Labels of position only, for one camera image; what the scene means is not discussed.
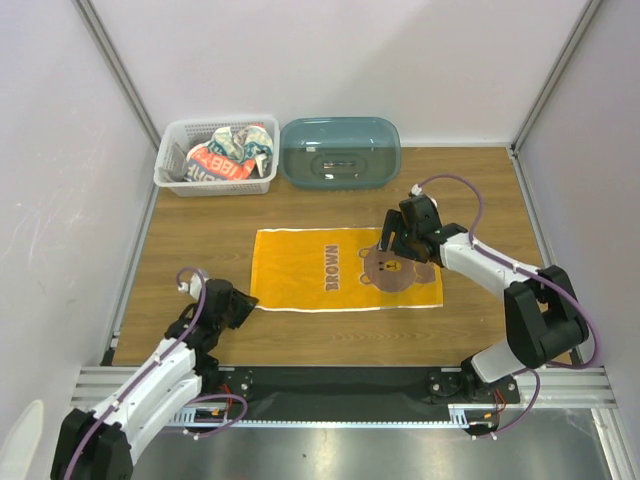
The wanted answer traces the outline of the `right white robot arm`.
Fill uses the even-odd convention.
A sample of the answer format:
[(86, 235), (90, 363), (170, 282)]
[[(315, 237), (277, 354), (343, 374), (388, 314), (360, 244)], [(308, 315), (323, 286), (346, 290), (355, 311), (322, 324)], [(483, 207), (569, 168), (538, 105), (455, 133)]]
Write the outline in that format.
[(589, 338), (565, 270), (517, 265), (463, 226), (442, 224), (428, 196), (411, 196), (386, 213), (378, 249), (459, 273), (502, 301), (505, 339), (461, 363), (461, 394), (471, 401), (486, 400), (501, 381), (535, 370)]

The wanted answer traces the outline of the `yellow brown bear towel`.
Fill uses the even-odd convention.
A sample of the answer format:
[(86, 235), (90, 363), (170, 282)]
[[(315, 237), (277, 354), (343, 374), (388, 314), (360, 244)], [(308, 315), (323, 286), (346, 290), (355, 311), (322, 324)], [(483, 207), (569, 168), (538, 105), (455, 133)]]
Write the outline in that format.
[(440, 268), (381, 251), (379, 228), (261, 229), (250, 294), (266, 311), (302, 313), (438, 308)]

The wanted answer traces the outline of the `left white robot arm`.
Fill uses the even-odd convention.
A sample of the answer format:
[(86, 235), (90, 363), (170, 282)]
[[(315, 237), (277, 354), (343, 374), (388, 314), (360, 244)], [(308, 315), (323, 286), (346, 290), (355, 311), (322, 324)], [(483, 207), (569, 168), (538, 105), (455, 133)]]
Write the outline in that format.
[(224, 330), (244, 323), (257, 299), (226, 280), (200, 275), (180, 288), (195, 301), (169, 326), (153, 354), (114, 393), (65, 417), (51, 478), (130, 478), (146, 447), (189, 404), (220, 401), (230, 408), (239, 403), (239, 413), (223, 412), (217, 431), (247, 414), (245, 395), (223, 387), (219, 363), (209, 353)]

